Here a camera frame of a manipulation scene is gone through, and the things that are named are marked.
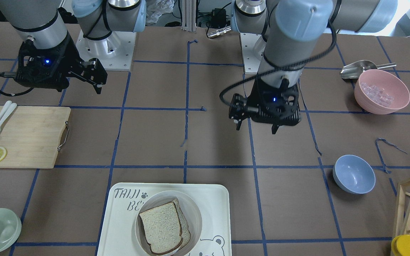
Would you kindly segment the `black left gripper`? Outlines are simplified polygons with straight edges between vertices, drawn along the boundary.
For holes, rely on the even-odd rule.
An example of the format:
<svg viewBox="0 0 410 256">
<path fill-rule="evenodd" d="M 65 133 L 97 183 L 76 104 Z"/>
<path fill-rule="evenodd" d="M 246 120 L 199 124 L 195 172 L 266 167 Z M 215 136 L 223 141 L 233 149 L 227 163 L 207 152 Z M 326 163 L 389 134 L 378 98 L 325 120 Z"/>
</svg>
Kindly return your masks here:
<svg viewBox="0 0 410 256">
<path fill-rule="evenodd" d="M 256 78 L 248 97 L 234 94 L 229 105 L 229 119 L 241 129 L 242 121 L 271 124 L 275 135 L 280 126 L 295 126 L 301 121 L 298 86 L 289 86 L 289 79 L 281 79 L 275 88 Z"/>
</svg>

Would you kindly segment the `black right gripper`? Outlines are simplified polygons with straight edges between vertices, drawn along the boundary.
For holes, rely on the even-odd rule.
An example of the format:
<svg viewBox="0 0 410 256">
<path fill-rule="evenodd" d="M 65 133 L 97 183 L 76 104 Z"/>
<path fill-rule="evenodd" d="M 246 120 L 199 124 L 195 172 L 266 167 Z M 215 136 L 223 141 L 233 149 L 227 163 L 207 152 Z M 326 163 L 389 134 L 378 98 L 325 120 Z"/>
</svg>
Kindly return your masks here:
<svg viewBox="0 0 410 256">
<path fill-rule="evenodd" d="M 68 88 L 68 77 L 75 77 L 93 86 L 101 94 L 107 83 L 107 71 L 98 58 L 82 60 L 71 36 L 57 46 L 39 49 L 32 39 L 26 39 L 19 49 L 15 81 L 31 89 Z"/>
</svg>

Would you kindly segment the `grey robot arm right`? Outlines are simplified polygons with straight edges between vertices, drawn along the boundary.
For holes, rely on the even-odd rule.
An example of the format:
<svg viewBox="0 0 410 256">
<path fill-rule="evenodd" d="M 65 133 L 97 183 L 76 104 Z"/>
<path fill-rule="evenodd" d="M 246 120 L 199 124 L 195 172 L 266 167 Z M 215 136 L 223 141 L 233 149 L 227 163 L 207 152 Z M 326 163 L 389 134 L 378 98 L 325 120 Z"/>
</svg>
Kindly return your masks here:
<svg viewBox="0 0 410 256">
<path fill-rule="evenodd" d="M 89 60 L 81 58 L 60 13 L 58 0 L 0 0 L 0 11 L 23 42 L 15 72 L 0 72 L 0 94 L 18 97 L 33 89 L 62 92 L 68 78 L 93 86 L 97 94 L 107 83 L 102 58 L 120 52 L 115 32 L 142 32 L 145 0 L 74 0 L 73 15 L 88 43 Z"/>
</svg>

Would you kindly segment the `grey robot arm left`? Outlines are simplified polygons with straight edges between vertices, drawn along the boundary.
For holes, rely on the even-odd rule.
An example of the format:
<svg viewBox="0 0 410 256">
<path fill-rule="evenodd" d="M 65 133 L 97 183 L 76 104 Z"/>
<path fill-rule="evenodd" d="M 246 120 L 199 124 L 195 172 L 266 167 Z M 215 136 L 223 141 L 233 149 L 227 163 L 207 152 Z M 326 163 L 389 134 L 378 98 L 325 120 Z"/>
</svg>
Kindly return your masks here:
<svg viewBox="0 0 410 256">
<path fill-rule="evenodd" d="M 221 91 L 239 130 L 246 119 L 281 126 L 301 121 L 298 79 L 307 63 L 331 52 L 337 30 L 374 33 L 394 18 L 397 0 L 233 0 L 231 29 L 259 34 L 257 74 Z"/>
</svg>

